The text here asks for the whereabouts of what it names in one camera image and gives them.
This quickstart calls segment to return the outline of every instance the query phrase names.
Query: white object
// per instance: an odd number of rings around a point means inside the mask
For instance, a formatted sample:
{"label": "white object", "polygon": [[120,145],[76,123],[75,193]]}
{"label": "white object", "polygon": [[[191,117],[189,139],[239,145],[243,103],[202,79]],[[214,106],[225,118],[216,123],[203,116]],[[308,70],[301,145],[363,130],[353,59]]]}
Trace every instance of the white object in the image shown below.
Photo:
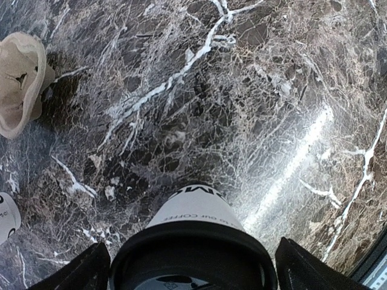
{"label": "white object", "polygon": [[0,192],[0,245],[21,226],[21,217],[13,199]]}
{"label": "white object", "polygon": [[221,193],[206,185],[190,185],[174,193],[147,228],[180,221],[212,222],[245,231]]}

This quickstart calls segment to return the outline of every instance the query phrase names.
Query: paper cup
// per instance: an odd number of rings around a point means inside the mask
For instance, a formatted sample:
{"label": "paper cup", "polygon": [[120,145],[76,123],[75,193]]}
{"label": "paper cup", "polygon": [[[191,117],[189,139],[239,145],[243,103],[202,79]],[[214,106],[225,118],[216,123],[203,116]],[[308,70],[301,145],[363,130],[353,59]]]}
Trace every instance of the paper cup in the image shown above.
{"label": "paper cup", "polygon": [[121,247],[109,281],[112,290],[277,289],[268,252],[206,185],[174,193]]}
{"label": "paper cup", "polygon": [[21,226],[21,217],[13,199],[0,192],[0,245]]}

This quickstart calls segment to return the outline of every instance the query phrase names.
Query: marble surface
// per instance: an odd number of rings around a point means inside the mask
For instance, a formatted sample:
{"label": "marble surface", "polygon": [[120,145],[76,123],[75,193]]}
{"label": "marble surface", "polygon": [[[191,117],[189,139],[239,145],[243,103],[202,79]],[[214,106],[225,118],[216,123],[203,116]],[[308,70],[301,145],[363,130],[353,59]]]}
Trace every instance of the marble surface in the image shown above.
{"label": "marble surface", "polygon": [[226,195],[273,255],[280,237],[348,274],[385,226],[387,3],[2,0],[0,39],[39,36],[57,80],[0,138],[22,228],[0,289],[95,241],[113,256],[177,188]]}

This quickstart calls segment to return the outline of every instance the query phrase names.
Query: black logo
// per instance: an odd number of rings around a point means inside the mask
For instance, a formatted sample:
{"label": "black logo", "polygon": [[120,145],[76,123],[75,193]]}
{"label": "black logo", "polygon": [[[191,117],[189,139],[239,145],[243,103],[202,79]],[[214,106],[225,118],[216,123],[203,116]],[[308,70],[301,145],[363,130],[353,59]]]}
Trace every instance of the black logo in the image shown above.
{"label": "black logo", "polygon": [[10,230],[10,232],[8,233],[8,237],[12,236],[14,233],[15,233],[16,229],[13,228],[12,230]]}

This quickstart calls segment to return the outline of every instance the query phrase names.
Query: beige cup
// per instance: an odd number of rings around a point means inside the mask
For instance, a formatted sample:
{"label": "beige cup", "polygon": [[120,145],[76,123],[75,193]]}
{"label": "beige cup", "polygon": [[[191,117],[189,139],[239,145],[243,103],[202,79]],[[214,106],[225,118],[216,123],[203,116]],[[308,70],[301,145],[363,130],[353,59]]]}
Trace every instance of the beige cup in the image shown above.
{"label": "beige cup", "polygon": [[0,245],[20,228],[21,217],[13,199],[0,192]]}

